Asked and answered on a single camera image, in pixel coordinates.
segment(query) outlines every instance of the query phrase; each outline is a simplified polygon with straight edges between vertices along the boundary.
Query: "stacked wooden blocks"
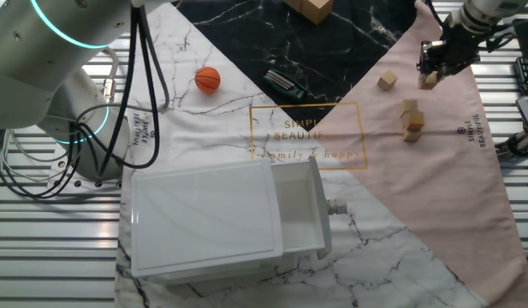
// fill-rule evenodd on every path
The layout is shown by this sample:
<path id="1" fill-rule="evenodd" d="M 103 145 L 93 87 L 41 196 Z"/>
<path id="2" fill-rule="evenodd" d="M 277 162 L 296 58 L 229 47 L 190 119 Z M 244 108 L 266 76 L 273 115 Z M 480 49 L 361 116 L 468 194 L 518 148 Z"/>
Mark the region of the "stacked wooden blocks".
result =
<path id="1" fill-rule="evenodd" d="M 301 13 L 315 25 L 332 12 L 334 0 L 283 0 L 289 7 Z"/>
<path id="2" fill-rule="evenodd" d="M 402 101 L 402 135 L 406 142 L 416 142 L 421 138 L 421 128 L 425 125 L 424 113 L 418 110 L 418 101 Z"/>

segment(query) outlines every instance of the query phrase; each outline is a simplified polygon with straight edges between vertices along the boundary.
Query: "black marble cloth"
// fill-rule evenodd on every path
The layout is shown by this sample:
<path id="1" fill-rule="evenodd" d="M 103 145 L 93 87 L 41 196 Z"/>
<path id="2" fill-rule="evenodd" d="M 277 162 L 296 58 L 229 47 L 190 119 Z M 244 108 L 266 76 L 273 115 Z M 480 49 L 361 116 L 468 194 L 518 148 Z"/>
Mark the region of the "black marble cloth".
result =
<path id="1" fill-rule="evenodd" d="M 269 68 L 309 90 L 299 104 L 336 103 L 416 19 L 414 0 L 335 0 L 332 14 L 318 26 L 282 0 L 182 0 L 173 5 L 278 105 L 295 103 L 263 82 Z M 320 121 L 331 108 L 284 110 L 294 120 Z"/>

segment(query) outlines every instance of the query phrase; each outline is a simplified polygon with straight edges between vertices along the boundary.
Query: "white knob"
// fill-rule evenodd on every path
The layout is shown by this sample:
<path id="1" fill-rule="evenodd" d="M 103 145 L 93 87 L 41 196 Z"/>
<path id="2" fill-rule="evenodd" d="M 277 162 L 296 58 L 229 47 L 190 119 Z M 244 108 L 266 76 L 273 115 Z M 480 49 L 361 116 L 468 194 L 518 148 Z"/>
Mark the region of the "white knob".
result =
<path id="1" fill-rule="evenodd" d="M 327 200 L 329 204 L 329 215 L 347 213 L 347 201 L 344 199 Z"/>

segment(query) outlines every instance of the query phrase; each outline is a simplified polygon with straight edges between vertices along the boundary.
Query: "pink cloth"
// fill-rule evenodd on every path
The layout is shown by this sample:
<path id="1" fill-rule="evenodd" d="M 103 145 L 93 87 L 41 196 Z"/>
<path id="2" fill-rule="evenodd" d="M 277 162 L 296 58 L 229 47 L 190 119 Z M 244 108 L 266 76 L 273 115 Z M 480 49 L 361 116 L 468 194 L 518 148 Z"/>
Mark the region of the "pink cloth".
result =
<path id="1" fill-rule="evenodd" d="M 528 266 L 476 81 L 466 69 L 433 91 L 418 89 L 420 42 L 439 39 L 441 31 L 424 4 L 416 7 L 413 26 L 342 100 L 359 103 L 365 132 L 368 169 L 351 172 L 490 305 L 528 307 Z M 385 92 L 377 81 L 388 70 L 399 79 Z M 416 98 L 424 112 L 415 144 L 402 140 L 406 98 Z M 340 152 L 360 143 L 358 126 L 345 125 L 357 116 L 354 107 L 332 110 L 314 129 L 343 137 L 321 139 L 324 148 Z"/>

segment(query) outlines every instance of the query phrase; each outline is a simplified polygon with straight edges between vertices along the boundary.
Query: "white marble cloth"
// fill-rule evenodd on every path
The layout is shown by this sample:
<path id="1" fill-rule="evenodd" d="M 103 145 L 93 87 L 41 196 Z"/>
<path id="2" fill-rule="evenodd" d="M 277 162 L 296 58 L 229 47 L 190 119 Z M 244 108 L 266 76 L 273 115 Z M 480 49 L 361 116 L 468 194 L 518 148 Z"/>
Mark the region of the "white marble cloth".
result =
<path id="1" fill-rule="evenodd" d="M 149 19 L 174 102 L 171 110 L 160 116 L 162 143 L 157 163 L 136 172 L 250 159 L 249 107 L 275 104 L 173 6 L 162 6 Z M 203 66 L 216 68 L 222 76 L 220 89 L 212 96 L 200 92 L 193 82 L 195 72 Z M 140 52 L 136 72 L 130 103 L 149 106 Z M 270 128 L 289 120 L 281 109 L 252 117 Z M 139 118 L 142 134 L 138 139 L 133 137 L 137 145 L 131 146 L 131 154 L 136 163 L 143 163 L 150 157 L 153 143 L 150 115 Z M 144 124 L 150 128 L 147 138 Z M 267 151 L 268 137 L 273 138 L 254 136 L 259 140 L 255 142 L 256 155 Z M 305 145 L 323 151 L 314 140 L 307 140 Z M 281 150 L 299 147 L 284 142 Z M 341 167 L 338 162 L 327 164 Z M 346 215 L 330 217 L 333 251 L 324 260 L 300 257 L 295 269 L 278 269 L 274 275 L 258 279 L 180 286 L 167 285 L 163 279 L 135 279 L 130 274 L 130 176 L 129 171 L 123 176 L 116 307 L 488 305 L 345 170 L 321 172 L 327 198 L 344 198 L 348 202 Z"/>

